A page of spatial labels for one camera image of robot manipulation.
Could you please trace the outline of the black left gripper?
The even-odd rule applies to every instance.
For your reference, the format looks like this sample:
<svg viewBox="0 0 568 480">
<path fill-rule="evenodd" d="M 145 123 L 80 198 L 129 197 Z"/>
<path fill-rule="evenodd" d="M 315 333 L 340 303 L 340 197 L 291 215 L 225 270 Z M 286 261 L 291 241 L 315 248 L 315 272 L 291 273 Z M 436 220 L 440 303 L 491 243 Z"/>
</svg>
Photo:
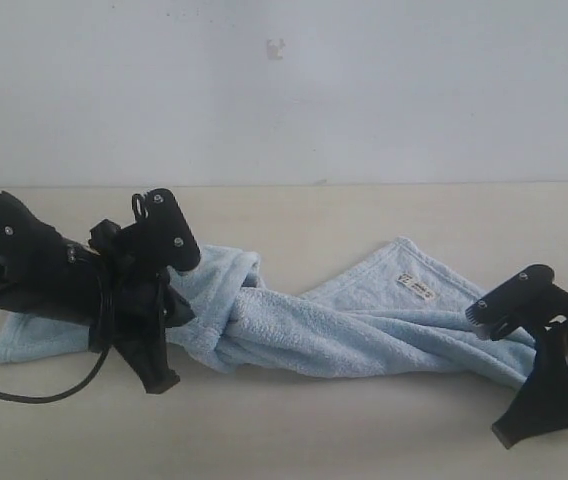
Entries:
<svg viewBox="0 0 568 480">
<path fill-rule="evenodd" d="M 159 279 L 122 287 L 111 300 L 112 324 L 108 323 L 104 300 L 100 301 L 96 319 L 91 321 L 90 350 L 103 350 L 117 335 L 131 337 L 136 331 L 145 332 L 154 322 L 164 321 L 166 328 L 178 328 L 195 318 L 190 303 Z M 163 336 L 118 339 L 114 346 L 136 373 L 147 394 L 165 393 L 180 382 L 180 376 L 168 365 Z"/>
</svg>

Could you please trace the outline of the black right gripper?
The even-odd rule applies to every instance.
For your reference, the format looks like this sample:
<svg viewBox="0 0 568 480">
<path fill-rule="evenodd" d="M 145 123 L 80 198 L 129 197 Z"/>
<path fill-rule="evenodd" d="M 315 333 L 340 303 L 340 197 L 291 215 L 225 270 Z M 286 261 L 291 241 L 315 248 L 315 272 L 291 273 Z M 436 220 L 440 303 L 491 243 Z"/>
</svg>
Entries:
<svg viewBox="0 0 568 480">
<path fill-rule="evenodd" d="M 491 425 L 504 448 L 568 430 L 568 324 L 534 335 L 534 360 L 522 388 Z"/>
</svg>

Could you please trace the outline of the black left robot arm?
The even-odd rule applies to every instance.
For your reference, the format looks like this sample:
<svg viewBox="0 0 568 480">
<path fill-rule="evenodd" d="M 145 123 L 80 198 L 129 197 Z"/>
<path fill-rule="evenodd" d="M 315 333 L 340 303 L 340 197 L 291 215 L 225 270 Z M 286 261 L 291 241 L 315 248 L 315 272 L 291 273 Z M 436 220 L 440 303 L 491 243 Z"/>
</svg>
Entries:
<svg viewBox="0 0 568 480">
<path fill-rule="evenodd" d="M 86 327 L 101 361 L 117 350 L 145 391 L 161 394 L 180 380 L 166 331 L 195 317 L 170 273 L 195 270 L 201 253 L 170 190 L 136 193 L 131 204 L 133 224 L 104 219 L 81 244 L 1 191 L 0 310 Z"/>
</svg>

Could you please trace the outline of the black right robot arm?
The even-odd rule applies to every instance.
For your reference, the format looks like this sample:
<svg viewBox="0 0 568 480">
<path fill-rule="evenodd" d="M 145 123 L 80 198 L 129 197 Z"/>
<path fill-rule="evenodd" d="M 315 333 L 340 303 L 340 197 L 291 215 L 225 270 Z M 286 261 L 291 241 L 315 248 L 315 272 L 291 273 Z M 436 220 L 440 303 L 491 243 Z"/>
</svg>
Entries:
<svg viewBox="0 0 568 480">
<path fill-rule="evenodd" d="M 481 301 L 489 338 L 521 328 L 534 340 L 531 372 L 491 430 L 510 449 L 531 438 L 568 430 L 568 291 L 554 271 L 534 264 L 513 275 Z"/>
</svg>

